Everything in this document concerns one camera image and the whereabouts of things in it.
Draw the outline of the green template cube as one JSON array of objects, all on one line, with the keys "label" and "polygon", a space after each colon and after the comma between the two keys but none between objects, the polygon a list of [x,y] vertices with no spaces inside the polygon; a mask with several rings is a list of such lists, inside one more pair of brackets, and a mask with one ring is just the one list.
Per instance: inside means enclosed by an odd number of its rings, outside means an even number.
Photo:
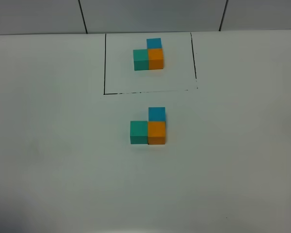
[{"label": "green template cube", "polygon": [[133,50],[134,70],[149,70],[148,50]]}]

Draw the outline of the orange template cube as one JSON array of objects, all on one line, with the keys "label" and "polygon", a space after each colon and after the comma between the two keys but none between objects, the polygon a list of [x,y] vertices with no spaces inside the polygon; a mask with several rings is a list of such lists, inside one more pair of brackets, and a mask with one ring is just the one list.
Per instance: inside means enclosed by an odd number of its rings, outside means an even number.
[{"label": "orange template cube", "polygon": [[162,48],[148,49],[149,70],[163,69],[164,56]]}]

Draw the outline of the blue template cube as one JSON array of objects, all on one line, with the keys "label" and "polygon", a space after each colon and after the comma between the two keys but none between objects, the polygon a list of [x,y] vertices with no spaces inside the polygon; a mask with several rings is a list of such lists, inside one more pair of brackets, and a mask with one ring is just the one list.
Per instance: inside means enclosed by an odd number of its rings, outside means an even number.
[{"label": "blue template cube", "polygon": [[146,40],[147,49],[161,49],[161,38],[149,38]]}]

